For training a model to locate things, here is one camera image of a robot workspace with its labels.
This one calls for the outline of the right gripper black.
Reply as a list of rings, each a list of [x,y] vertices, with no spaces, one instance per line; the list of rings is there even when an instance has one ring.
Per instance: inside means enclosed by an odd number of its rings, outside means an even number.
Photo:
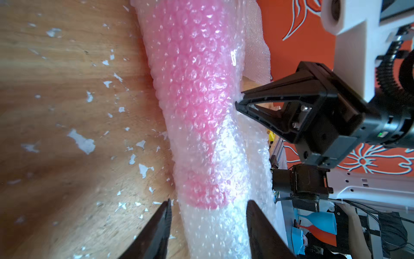
[[[274,111],[255,104],[284,103]],[[413,148],[414,101],[376,89],[358,97],[328,67],[300,62],[294,74],[243,92],[236,110],[295,145],[304,164],[337,166],[359,144]]]

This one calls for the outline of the pink glass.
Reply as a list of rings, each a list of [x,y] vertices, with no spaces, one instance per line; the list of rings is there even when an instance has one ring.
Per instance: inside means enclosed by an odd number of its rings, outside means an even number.
[[[246,2],[131,2],[193,259],[251,258],[249,200],[277,222],[267,130],[235,107],[243,97]]]

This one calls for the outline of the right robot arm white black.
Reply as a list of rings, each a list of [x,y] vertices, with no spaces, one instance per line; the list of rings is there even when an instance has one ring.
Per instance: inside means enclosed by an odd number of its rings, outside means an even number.
[[[301,62],[294,74],[243,95],[235,104],[238,112],[295,146],[302,176],[295,187],[315,176],[326,183],[325,196],[331,199],[414,205],[414,190],[402,181],[330,174],[360,144],[412,148],[412,105],[384,95],[366,102],[328,67],[312,62]]]

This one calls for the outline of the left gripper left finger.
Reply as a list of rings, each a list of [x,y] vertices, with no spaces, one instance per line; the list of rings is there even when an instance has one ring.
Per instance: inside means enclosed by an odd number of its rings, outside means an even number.
[[[172,222],[171,201],[164,201],[119,259],[165,259]]]

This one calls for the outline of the bubble wrap sheet clear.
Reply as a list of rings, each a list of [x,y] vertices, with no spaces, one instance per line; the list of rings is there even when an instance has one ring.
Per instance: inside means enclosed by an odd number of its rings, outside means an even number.
[[[260,84],[271,82],[271,54],[264,40],[262,12],[257,1],[246,2],[243,76]]]

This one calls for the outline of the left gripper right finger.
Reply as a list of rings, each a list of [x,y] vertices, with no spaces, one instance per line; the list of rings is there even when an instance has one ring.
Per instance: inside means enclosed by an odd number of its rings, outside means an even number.
[[[246,209],[251,256],[253,259],[295,259],[277,231],[255,201],[249,200]]]

